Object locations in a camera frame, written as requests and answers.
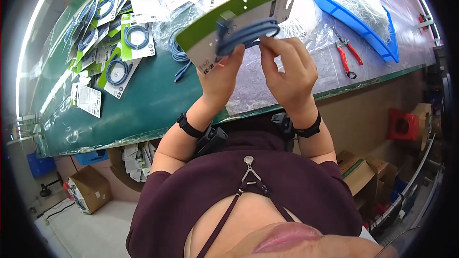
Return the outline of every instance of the hang hole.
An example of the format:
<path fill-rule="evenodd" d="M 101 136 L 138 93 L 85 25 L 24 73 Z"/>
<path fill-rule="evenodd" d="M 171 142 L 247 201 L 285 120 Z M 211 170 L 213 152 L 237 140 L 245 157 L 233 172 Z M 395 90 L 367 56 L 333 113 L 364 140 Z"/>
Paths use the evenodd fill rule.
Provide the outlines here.
<path fill-rule="evenodd" d="M 287 4 L 285 5 L 286 9 L 288 9 L 288 7 L 290 6 L 290 3 L 291 3 L 291 0 L 287 0 Z"/>

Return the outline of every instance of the woman's arm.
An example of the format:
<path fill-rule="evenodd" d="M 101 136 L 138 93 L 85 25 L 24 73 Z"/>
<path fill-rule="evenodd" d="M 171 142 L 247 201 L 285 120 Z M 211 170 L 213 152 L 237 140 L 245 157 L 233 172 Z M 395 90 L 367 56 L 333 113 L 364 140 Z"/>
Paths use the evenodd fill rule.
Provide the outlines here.
<path fill-rule="evenodd" d="M 278 103 L 284 107 L 296 129 L 307 129 L 317 119 L 317 107 L 312 88 L 318 74 L 314 61 L 298 38 L 277 40 L 261 38 L 261 64 L 266 84 Z M 280 55 L 284 72 L 279 72 L 274 58 Z M 302 156 L 316 163 L 336 162 L 330 132 L 322 120 L 320 132 L 309 137 L 298 137 Z"/>
<path fill-rule="evenodd" d="M 193 128 L 205 131 L 230 99 L 244 50 L 244 45 L 237 46 L 231 56 L 222 60 L 206 76 L 197 70 L 202 96 L 186 112 L 186 119 Z M 179 124 L 175 123 L 159 143 L 153 157 L 152 172 L 164 170 L 172 174 L 184 166 L 195 153 L 197 141 L 198 139 L 185 133 Z"/>

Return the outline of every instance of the floor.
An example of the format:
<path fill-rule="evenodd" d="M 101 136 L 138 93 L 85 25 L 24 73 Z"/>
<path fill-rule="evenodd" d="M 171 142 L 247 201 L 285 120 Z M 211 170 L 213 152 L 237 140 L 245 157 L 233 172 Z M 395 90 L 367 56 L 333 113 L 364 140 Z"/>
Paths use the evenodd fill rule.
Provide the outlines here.
<path fill-rule="evenodd" d="M 411 72 L 390 81 L 335 97 L 317 101 L 320 114 L 330 130 L 336 153 L 346 149 L 356 155 L 377 154 L 394 163 L 396 146 L 386 141 L 388 109 L 399 108 L 410 112 L 422 100 L 422 70 Z M 57 170 L 66 180 L 83 168 L 70 156 L 55 158 Z M 92 166 L 110 181 L 114 200 L 137 202 L 140 193 L 121 183 L 113 175 L 110 160 Z"/>
<path fill-rule="evenodd" d="M 136 203 L 110 201 L 92 215 L 81 214 L 72 203 L 66 199 L 35 221 L 44 241 L 57 257 L 129 257 L 125 243 Z M 70 207 L 49 217 L 66 206 Z"/>

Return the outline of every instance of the red-handled pliers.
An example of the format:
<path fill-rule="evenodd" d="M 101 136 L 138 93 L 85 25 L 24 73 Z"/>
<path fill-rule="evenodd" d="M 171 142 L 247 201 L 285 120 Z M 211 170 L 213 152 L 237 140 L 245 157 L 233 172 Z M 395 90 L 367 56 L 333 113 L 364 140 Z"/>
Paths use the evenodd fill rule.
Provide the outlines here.
<path fill-rule="evenodd" d="M 359 62 L 360 65 L 364 64 L 362 62 L 362 59 L 360 59 L 360 56 L 359 54 L 357 54 L 357 51 L 355 51 L 355 49 L 351 46 L 351 44 L 349 44 L 349 40 L 341 37 L 336 31 L 335 27 L 332 26 L 331 29 L 333 29 L 333 31 L 335 32 L 335 35 L 340 40 L 336 42 L 336 48 L 340 52 L 341 61 L 343 62 L 343 67 L 344 67 L 344 70 L 346 71 L 346 75 L 351 79 L 357 78 L 357 74 L 349 70 L 349 66 L 347 66 L 346 54 L 344 53 L 344 50 L 341 47 L 346 45 L 349 51 L 351 51 L 351 53 L 354 55 L 355 59 L 357 59 L 357 62 Z"/>

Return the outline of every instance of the fluorescent light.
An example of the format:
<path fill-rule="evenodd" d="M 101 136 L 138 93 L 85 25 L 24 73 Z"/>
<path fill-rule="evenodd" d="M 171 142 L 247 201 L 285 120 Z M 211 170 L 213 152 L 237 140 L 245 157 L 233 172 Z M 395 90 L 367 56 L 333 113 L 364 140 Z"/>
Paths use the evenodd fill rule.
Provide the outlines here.
<path fill-rule="evenodd" d="M 19 60 L 17 63 L 17 76 L 16 76 L 16 117 L 18 118 L 19 118 L 19 82 L 21 80 L 22 64 L 24 62 L 24 55 L 26 52 L 27 43 L 32 33 L 32 27 L 35 23 L 35 20 L 37 20 L 38 12 L 43 6 L 43 3 L 44 3 L 44 0 L 38 0 L 37 6 L 33 10 L 32 16 L 30 17 L 30 21 L 27 25 L 26 34 L 24 34 L 24 39 L 22 40 L 21 51 L 19 53 Z"/>

